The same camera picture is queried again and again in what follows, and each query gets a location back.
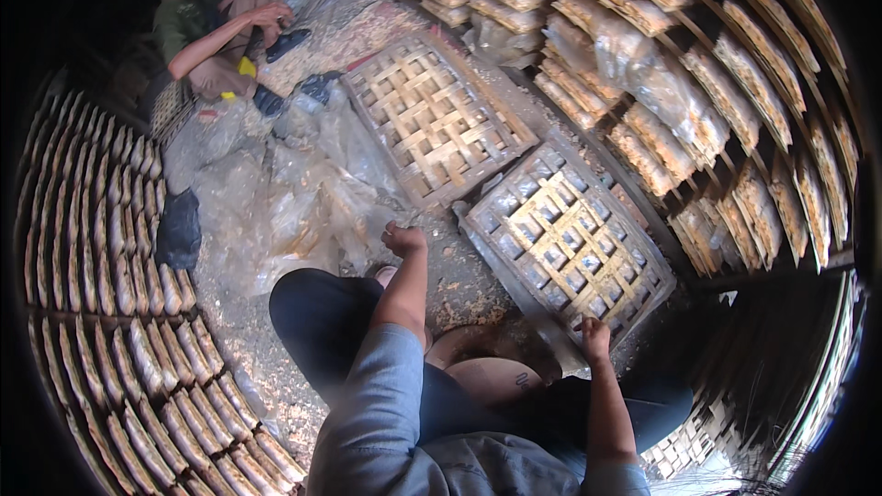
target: woven bamboo grid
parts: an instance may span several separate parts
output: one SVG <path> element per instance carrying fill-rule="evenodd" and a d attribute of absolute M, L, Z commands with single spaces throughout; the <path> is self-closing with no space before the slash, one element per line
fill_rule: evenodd
<path fill-rule="evenodd" d="M 536 149 L 467 221 L 549 311 L 570 327 L 601 319 L 613 345 L 675 285 L 645 232 L 562 142 Z"/>
<path fill-rule="evenodd" d="M 343 78 L 417 207 L 452 203 L 537 142 L 476 79 L 428 33 L 401 39 Z"/>

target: black plastic bag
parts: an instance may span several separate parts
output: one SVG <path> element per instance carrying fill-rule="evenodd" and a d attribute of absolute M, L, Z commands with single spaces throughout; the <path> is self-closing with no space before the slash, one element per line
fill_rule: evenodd
<path fill-rule="evenodd" d="M 202 230 L 199 228 L 199 199 L 190 188 L 166 198 L 156 231 L 156 263 L 172 269 L 193 270 L 199 259 Z"/>

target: hand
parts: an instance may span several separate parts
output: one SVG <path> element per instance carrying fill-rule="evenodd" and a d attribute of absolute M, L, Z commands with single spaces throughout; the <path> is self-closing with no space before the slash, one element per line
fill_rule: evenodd
<path fill-rule="evenodd" d="M 417 226 L 400 228 L 395 225 L 395 221 L 386 225 L 386 231 L 380 239 L 390 251 L 402 259 L 415 251 L 425 251 L 429 248 L 422 228 Z"/>
<path fill-rule="evenodd" d="M 243 16 L 248 17 L 252 25 L 278 28 L 279 18 L 282 19 L 283 24 L 287 25 L 288 21 L 294 18 L 294 12 L 284 2 L 270 2 L 245 12 Z"/>
<path fill-rule="evenodd" d="M 610 359 L 610 327 L 594 316 L 582 318 L 582 352 L 591 367 Z"/>

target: knee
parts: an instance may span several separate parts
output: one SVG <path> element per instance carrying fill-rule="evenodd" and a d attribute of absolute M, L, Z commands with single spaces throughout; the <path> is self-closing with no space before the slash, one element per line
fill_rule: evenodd
<path fill-rule="evenodd" d="M 301 300 L 304 292 L 316 287 L 321 278 L 329 276 L 324 270 L 292 270 L 272 287 L 270 293 L 270 319 L 273 324 L 295 310 L 295 303 Z"/>

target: person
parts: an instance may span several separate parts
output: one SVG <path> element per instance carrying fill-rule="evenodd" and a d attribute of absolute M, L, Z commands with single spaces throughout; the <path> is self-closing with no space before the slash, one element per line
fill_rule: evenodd
<path fill-rule="evenodd" d="M 310 494 L 649 493 L 638 453 L 686 419 L 687 386 L 655 376 L 621 390 L 610 330 L 587 318 L 592 380 L 557 380 L 488 410 L 424 362 L 423 232 L 391 222 L 381 239 L 402 259 L 391 276 L 294 270 L 270 296 L 276 333 L 331 409 Z"/>
<path fill-rule="evenodd" d="M 282 34 L 293 18 L 283 0 L 161 0 L 153 32 L 176 81 L 187 77 L 209 100 L 223 92 L 253 99 L 263 115 L 271 116 L 280 111 L 282 97 L 239 73 L 238 63 L 255 27 L 263 31 L 269 63 L 302 43 L 308 29 Z"/>

